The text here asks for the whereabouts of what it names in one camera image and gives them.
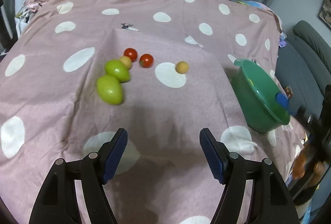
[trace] silver bolt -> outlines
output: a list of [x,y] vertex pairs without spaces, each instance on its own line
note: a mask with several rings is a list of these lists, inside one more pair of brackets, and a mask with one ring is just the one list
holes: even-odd
[[237,159],[239,157],[239,155],[236,152],[231,152],[229,156],[233,159]]
[[264,159],[264,163],[267,164],[267,165],[271,165],[272,164],[272,161],[271,159]]
[[56,165],[61,165],[63,163],[63,159],[57,159],[56,161],[55,161],[55,164]]
[[95,159],[97,156],[98,156],[98,153],[97,153],[97,152],[92,152],[92,153],[90,153],[90,154],[88,155],[88,157],[89,157],[90,159]]

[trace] plastic container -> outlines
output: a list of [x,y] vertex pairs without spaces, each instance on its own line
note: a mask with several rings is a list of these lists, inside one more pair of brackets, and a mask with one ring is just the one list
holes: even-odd
[[290,122],[289,113],[275,100],[280,92],[273,79],[250,60],[235,60],[240,69],[231,85],[247,124],[258,132],[268,132]]

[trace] red tomato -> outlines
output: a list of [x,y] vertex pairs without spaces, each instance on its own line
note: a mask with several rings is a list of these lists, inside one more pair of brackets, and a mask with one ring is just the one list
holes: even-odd
[[149,68],[153,65],[154,58],[150,54],[144,54],[140,57],[139,64],[144,68]]
[[137,59],[138,53],[133,48],[127,48],[124,50],[124,56],[129,57],[131,61],[135,61]]

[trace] pink bedsheet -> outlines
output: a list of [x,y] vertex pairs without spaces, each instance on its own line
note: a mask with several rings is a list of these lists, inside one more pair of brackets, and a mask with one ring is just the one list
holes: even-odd
[[[118,222],[209,224],[223,186],[199,145],[202,128],[247,159],[268,156],[284,179],[302,147],[294,120],[250,129],[228,79],[236,58],[274,77],[278,41],[272,13],[227,0],[51,0],[0,63],[1,198],[27,224],[53,162],[97,151],[122,127],[129,143],[105,186]],[[155,62],[134,62],[125,100],[108,105],[95,81],[127,47]],[[187,74],[173,72],[179,61]],[[79,183],[77,196],[89,223]]]

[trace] green plastic fruit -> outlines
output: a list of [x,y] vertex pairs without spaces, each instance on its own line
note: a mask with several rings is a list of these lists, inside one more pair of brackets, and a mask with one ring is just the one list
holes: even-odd
[[116,77],[120,82],[130,80],[130,73],[120,60],[111,60],[106,63],[105,71],[108,75]]
[[123,90],[116,77],[104,75],[97,79],[99,97],[109,104],[120,104],[123,99]]

